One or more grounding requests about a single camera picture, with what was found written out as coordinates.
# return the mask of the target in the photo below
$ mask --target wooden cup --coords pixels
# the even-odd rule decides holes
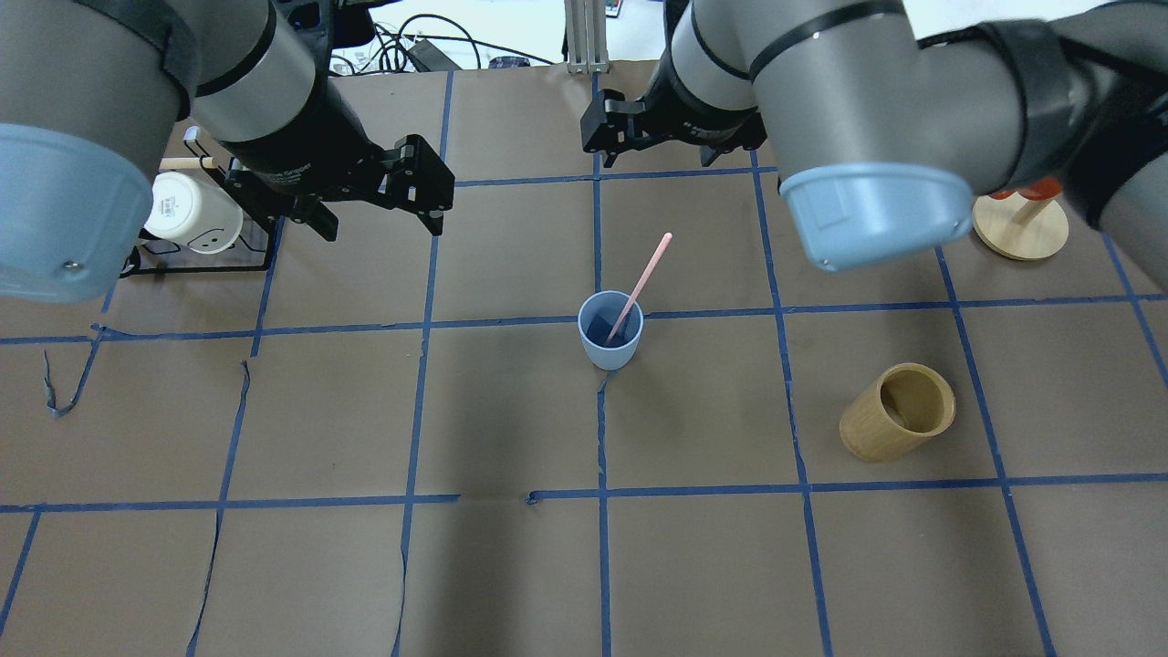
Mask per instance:
[[[888,368],[840,417],[840,438],[869,463],[896,461],[950,428],[957,410],[953,388],[916,362]]]

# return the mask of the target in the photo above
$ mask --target blue tape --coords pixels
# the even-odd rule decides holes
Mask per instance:
[[[0,506],[0,516],[15,513],[93,513],[116,511],[208,511],[216,509],[318,509],[334,506],[394,506],[398,504],[453,504],[459,495],[388,495],[364,497],[310,497],[276,499],[215,499],[171,502],[90,502]]]
[[[453,319],[432,321],[432,328],[475,328],[482,326],[523,326],[528,324],[571,324],[575,314],[552,314],[547,317],[508,317],[503,319]]]
[[[771,286],[771,302],[774,305],[774,327],[779,339],[779,360],[783,364],[783,388],[787,401],[787,417],[791,422],[791,444],[794,449],[795,470],[799,473],[799,485],[807,486],[807,464],[804,462],[802,449],[799,447],[799,426],[795,422],[795,407],[791,395],[792,373],[791,354],[787,350],[786,320],[783,318],[783,297],[779,293],[779,282],[774,276],[774,253],[771,249],[771,229],[766,222],[766,200],[763,196],[763,179],[758,168],[758,153],[750,152],[750,171],[755,182],[755,206],[758,212],[758,227],[763,237],[763,258],[766,263],[766,281]],[[827,616],[827,596],[823,593],[822,566],[819,560],[819,539],[815,534],[815,514],[811,505],[811,491],[804,496],[804,527],[807,532],[807,555],[811,562],[812,586],[815,589],[815,613],[819,617],[820,642],[823,655],[832,657],[832,628]]]
[[[220,483],[220,503],[227,500],[227,493],[231,489],[231,473],[235,471],[235,456],[239,449],[239,434],[243,431],[243,415],[248,410],[248,390],[251,389],[251,369],[248,361],[239,361],[243,369],[243,386],[239,388],[239,406],[235,412],[235,423],[231,426],[231,442],[227,448],[227,462],[223,465],[223,479]]]
[[[60,420],[77,406],[81,401],[82,392],[85,389],[85,382],[89,381],[89,373],[93,369],[93,361],[97,359],[97,350],[102,344],[102,339],[105,336],[106,328],[104,326],[95,325],[97,328],[97,336],[93,337],[93,341],[89,348],[89,358],[85,359],[85,368],[82,369],[81,381],[77,382],[77,389],[74,390],[72,399],[69,403],[63,407],[57,407],[57,390],[53,385],[53,374],[49,368],[49,352],[41,352],[44,357],[44,406],[49,409],[49,415],[54,420]]]
[[[812,492],[929,491],[990,489],[1000,486],[1001,482],[999,479],[909,479],[904,482],[829,482],[809,485]]]
[[[454,71],[446,71],[446,95],[442,104],[442,137],[438,140],[438,157],[446,159],[446,146],[450,143],[450,106],[454,98]]]
[[[207,601],[211,593],[211,575],[215,574],[215,558],[218,556],[218,539],[223,534],[223,509],[215,510],[215,537],[211,539],[211,556],[207,562],[207,576],[203,578],[203,596],[199,604],[199,616],[195,618],[195,629],[190,631],[187,639],[186,657],[195,657],[199,649],[199,635],[203,629],[203,615],[207,614]]]
[[[12,602],[16,599],[16,588],[20,587],[20,578],[25,574],[25,565],[28,563],[28,553],[33,549],[33,539],[36,537],[36,526],[40,524],[40,512],[33,513],[33,519],[28,523],[28,531],[25,532],[25,544],[20,548],[20,558],[16,559],[16,569],[12,574],[12,581],[8,582],[8,593],[4,597],[4,607],[0,607],[0,636],[4,636],[4,628],[8,624]]]
[[[438,153],[446,159],[446,143],[450,137],[450,108],[454,97],[454,71],[446,72],[446,96],[443,99],[442,140]],[[434,283],[438,277],[438,237],[430,238],[430,268],[426,274],[426,305],[422,320],[422,347],[418,357],[418,382],[413,393],[413,427],[410,431],[410,462],[405,478],[406,503],[402,516],[402,608],[398,611],[397,632],[394,637],[392,657],[402,652],[402,621],[405,618],[405,572],[410,565],[410,535],[413,527],[413,493],[418,480],[418,450],[422,444],[422,412],[426,392],[426,365],[430,360],[430,331],[433,323]]]
[[[609,576],[609,498],[597,504],[600,516],[600,653],[612,657],[612,580]]]
[[[1124,290],[1127,292],[1126,298],[1132,303],[1132,310],[1135,311],[1135,319],[1140,323],[1140,330],[1143,332],[1143,339],[1148,343],[1148,351],[1152,352],[1152,360],[1155,361],[1156,369],[1160,371],[1160,380],[1163,381],[1164,387],[1168,387],[1168,367],[1164,366],[1163,354],[1160,353],[1160,345],[1156,343],[1156,338],[1152,333],[1152,326],[1148,324],[1148,318],[1143,314],[1143,309],[1140,307],[1140,300],[1135,295],[1135,289],[1132,288],[1132,281],[1127,277],[1127,271],[1124,270],[1124,263],[1119,260],[1119,253],[1115,251],[1115,244],[1113,244],[1111,237],[1107,237],[1106,235],[1103,236],[1103,243],[1107,247],[1107,254],[1111,256],[1112,264],[1115,265],[1115,274],[1119,275],[1120,282],[1124,283]]]
[[[835,305],[792,305],[783,306],[783,314],[808,314],[816,312],[872,312],[894,310],[943,310],[950,307],[946,302],[908,302],[890,304],[835,304]]]
[[[1010,493],[1010,484],[1006,477],[1006,464],[1002,462],[1002,454],[997,445],[997,435],[994,433],[994,422],[989,416],[989,404],[986,403],[986,393],[981,385],[981,375],[978,373],[978,362],[973,358],[973,347],[969,343],[969,334],[966,331],[965,318],[961,314],[961,304],[958,302],[957,290],[953,288],[953,277],[950,275],[948,263],[945,262],[945,251],[940,247],[934,248],[933,251],[937,255],[937,264],[941,268],[941,278],[945,281],[945,293],[948,296],[950,305],[953,309],[953,320],[957,324],[958,337],[961,340],[961,351],[965,352],[965,362],[973,382],[973,393],[978,399],[978,407],[981,410],[981,423],[986,430],[986,440],[989,443],[990,456],[994,459],[994,470],[997,472],[997,480],[1001,485],[1002,502],[1006,504],[1006,516],[1010,521],[1010,533],[1014,535],[1014,545],[1017,548],[1022,576],[1026,579],[1027,592],[1030,594],[1030,606],[1034,609],[1035,621],[1038,624],[1038,635],[1042,637],[1043,652],[1047,657],[1055,657],[1055,643],[1050,636],[1050,627],[1047,624],[1047,614],[1042,607],[1042,597],[1038,595],[1038,583],[1030,567],[1030,554],[1026,547],[1026,539],[1022,537],[1022,525],[1018,521],[1017,510],[1014,506],[1014,497]]]
[[[281,326],[264,328],[263,336],[301,336],[305,333],[364,333],[371,331],[417,331],[422,321],[403,321],[401,324],[335,324],[332,326]]]
[[[1128,472],[1120,475],[1047,475],[1010,477],[1011,486],[1065,486],[1090,484],[1141,484],[1168,482],[1168,472]]]
[[[506,185],[554,185],[596,180],[595,175],[547,175],[538,178],[500,178],[495,180],[459,180],[456,187],[500,187]]]
[[[210,331],[207,333],[125,333],[117,328],[105,327],[103,340],[110,343],[151,343],[158,340],[229,340],[232,338],[251,338],[255,331]]]
[[[609,497],[695,497],[711,495],[777,495],[807,492],[804,484],[729,484],[612,489]]]
[[[1013,307],[1033,305],[1083,305],[1083,304],[1113,304],[1124,303],[1127,297],[1051,297],[1047,299],[989,299],[958,302],[961,307]]]
[[[110,304],[113,303],[113,292],[117,289],[118,285],[114,284],[112,288],[110,288],[110,291],[105,293],[105,300],[102,302],[102,314],[110,312]]]
[[[600,155],[592,155],[595,161],[599,166]],[[603,264],[604,264],[604,234],[603,234],[603,221],[604,221],[604,209],[600,200],[600,181],[596,180],[592,182],[592,292],[599,292],[603,290],[604,277]]]
[[[0,347],[5,345],[61,345],[71,343],[88,343],[92,340],[89,336],[54,336],[35,338],[0,338]]]
[[[284,220],[276,222],[276,234],[272,235],[272,262],[264,272],[264,291],[259,295],[259,312],[256,313],[256,331],[251,338],[251,358],[259,355],[259,340],[264,337],[264,316],[267,313],[267,302],[272,296],[272,279],[276,277],[276,261],[280,256],[280,242],[284,240]]]
[[[702,175],[746,175],[750,167],[737,168],[690,168],[683,171],[631,171],[626,173],[603,173],[604,180],[642,180],[646,178],[695,178]]]
[[[774,314],[773,307],[742,307],[732,310],[673,310],[651,312],[645,319],[698,319],[708,317],[757,317]]]

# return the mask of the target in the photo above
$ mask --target cable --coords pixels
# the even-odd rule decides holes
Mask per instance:
[[[466,37],[465,36],[437,36],[437,35],[430,35],[430,34],[418,34],[418,37],[419,39],[431,39],[431,40],[437,39],[437,40],[440,40],[440,41],[461,41],[461,42],[466,42]],[[491,48],[491,49],[494,49],[494,50],[502,50],[503,53],[510,53],[513,55],[519,55],[521,57],[527,57],[528,60],[531,60],[531,61],[535,61],[535,62],[540,62],[541,64],[554,65],[556,63],[556,62],[552,62],[550,60],[544,60],[543,57],[537,57],[537,56],[535,56],[535,55],[533,55],[530,53],[524,53],[522,50],[516,50],[514,48],[508,48],[506,46],[496,46],[494,43],[487,43],[486,41],[479,41],[478,39],[475,39],[473,42],[478,43],[479,46],[482,46],[484,48]]]
[[[390,37],[392,40],[392,41],[390,41],[390,43],[392,43],[394,61],[392,62],[389,61],[389,53],[388,53],[388,48],[389,47],[387,47],[387,50],[382,54],[382,56],[384,57],[384,62],[382,64],[382,68],[385,70],[385,72],[404,72],[405,71],[405,64],[408,64],[410,62],[410,54],[405,49],[405,46],[402,44],[401,34],[394,34],[392,32],[390,32],[387,27],[382,26],[381,23],[375,23],[374,25],[374,30],[384,30],[385,36],[388,36],[388,37]]]
[[[347,58],[345,58],[345,57],[342,57],[340,55],[336,55],[336,54],[329,55],[328,58],[329,60],[340,60],[341,62],[348,64],[350,74],[357,72],[357,65],[354,64],[352,60],[347,60]],[[329,72],[333,74],[333,75],[335,75],[335,76],[340,76],[341,75],[341,74],[338,74],[335,71],[329,71]]]
[[[439,16],[438,14],[415,14],[415,15],[405,19],[405,22],[402,23],[401,29],[397,30],[397,39],[401,40],[402,35],[405,34],[406,26],[409,26],[411,22],[413,22],[413,21],[416,21],[418,19],[437,19],[437,20],[440,20],[440,21],[445,21],[445,22],[454,26],[456,28],[458,28],[459,32],[461,32],[463,34],[466,35],[466,41],[471,44],[471,48],[474,48],[474,62],[475,62],[475,65],[478,68],[480,68],[480,69],[482,68],[482,55],[479,54],[479,46],[478,46],[479,42],[475,41],[473,36],[471,36],[470,32],[466,32],[465,27],[463,27],[463,26],[458,25],[457,22],[447,19],[446,16]]]

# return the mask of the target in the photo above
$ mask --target black cable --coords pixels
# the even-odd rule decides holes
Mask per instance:
[[[458,25],[457,22],[447,19],[446,16],[439,16],[438,14],[415,14],[415,15],[405,19],[405,22],[402,23],[402,27],[397,30],[397,39],[401,40],[402,35],[405,34],[405,27],[409,26],[411,22],[418,20],[418,19],[437,19],[437,20],[440,20],[440,21],[445,21],[445,22],[454,26],[456,28],[458,28],[459,32],[461,32],[463,34],[466,35],[466,40],[471,44],[471,48],[474,48],[474,62],[475,62],[475,65],[478,68],[480,68],[480,69],[482,68],[482,55],[479,54],[478,41],[475,41],[473,36],[471,36],[470,32],[466,32],[465,27],[463,27],[463,26]]]
[[[405,49],[405,46],[402,44],[402,37],[401,37],[401,35],[399,34],[394,34],[392,32],[390,32],[387,27],[384,27],[381,23],[374,23],[374,29],[375,30],[378,30],[378,29],[380,30],[384,30],[385,36],[388,36],[388,37],[390,37],[392,40],[392,41],[390,41],[390,43],[392,43],[394,61],[392,62],[389,61],[389,54],[387,51],[385,53],[385,64],[383,67],[385,69],[385,71],[387,72],[404,72],[405,71],[405,64],[408,64],[410,62],[410,53]]]
[[[925,48],[932,48],[933,46],[960,43],[962,41],[974,41],[978,39],[985,39],[986,35],[976,27],[966,27],[961,29],[954,29],[952,32],[943,32],[940,34],[934,34],[932,36],[926,36],[924,39],[917,40],[917,47],[924,50]]]
[[[461,41],[461,42],[466,42],[466,37],[464,37],[464,36],[434,36],[434,35],[430,35],[430,34],[419,34],[418,37],[419,39],[431,39],[431,40],[432,39],[438,39],[438,40],[442,40],[442,41]],[[503,53],[510,53],[513,55],[519,55],[521,57],[527,57],[529,60],[540,62],[541,64],[555,64],[556,63],[556,62],[552,62],[550,60],[544,60],[543,57],[537,57],[537,56],[535,56],[535,55],[533,55],[530,53],[524,53],[522,50],[516,50],[514,48],[508,48],[506,46],[496,46],[494,43],[487,43],[486,41],[479,41],[478,39],[474,40],[474,43],[478,43],[479,46],[482,46],[484,48],[492,48],[494,50],[502,50]]]
[[[345,57],[342,57],[340,55],[336,55],[336,54],[329,55],[329,58],[331,60],[340,60],[342,63],[348,64],[350,74],[357,72],[357,67],[356,67],[356,64],[353,63],[352,60],[347,60],[347,58],[345,58]],[[329,71],[329,72],[334,74],[334,75],[340,75],[340,74],[335,74],[334,71]]]

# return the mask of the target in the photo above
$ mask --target black strap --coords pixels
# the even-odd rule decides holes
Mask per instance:
[[[1063,51],[1071,57],[1099,64],[1128,79],[1141,82],[1155,89],[1168,89],[1168,74],[1163,71],[1157,71],[1153,68],[1138,64],[1131,60],[1112,55],[1111,53],[1096,48],[1090,43],[1084,43],[1068,36],[1061,37],[1059,41],[1062,41]]]
[[[132,32],[162,56],[162,71],[179,89],[179,120],[190,113],[190,96],[199,75],[195,35],[166,2],[138,0],[72,0]]]
[[[770,46],[763,48],[763,51],[755,57],[755,62],[750,64],[750,81],[753,82],[758,78],[758,74],[763,72],[763,69],[774,61],[776,57],[792,47],[811,39],[815,33],[826,32],[843,23],[849,23],[851,21],[880,14],[899,14],[903,16],[905,15],[904,5],[901,4],[901,0],[869,0],[867,2],[856,2],[855,5],[840,7],[833,12],[816,16],[795,27],[794,29],[788,30],[783,36],[772,41]]]
[[[264,32],[259,35],[259,40],[251,47],[248,55],[239,60],[239,63],[231,67],[231,69],[223,75],[200,84],[195,90],[195,96],[210,96],[216,91],[222,91],[236,82],[239,82],[243,79],[243,76],[251,72],[251,69],[256,68],[259,60],[262,60],[267,53],[267,48],[271,47],[272,40],[276,39],[276,23],[278,22],[279,20],[276,18],[276,6],[269,2],[267,22],[264,23]]]
[[[1022,146],[1003,189],[1029,185],[1050,173],[1070,137],[1071,76],[1058,35],[1040,20],[978,25],[1010,69],[1022,101]]]
[[[729,63],[726,63],[725,60],[717,56],[717,54],[715,54],[714,50],[710,49],[710,44],[707,43],[704,39],[702,39],[702,30],[697,28],[697,12],[694,11],[694,7],[689,8],[689,22],[694,28],[694,37],[697,39],[697,44],[702,47],[702,53],[705,53],[705,56],[709,57],[711,62],[717,64],[719,69],[737,77],[738,79],[750,79],[749,74],[731,67]]]

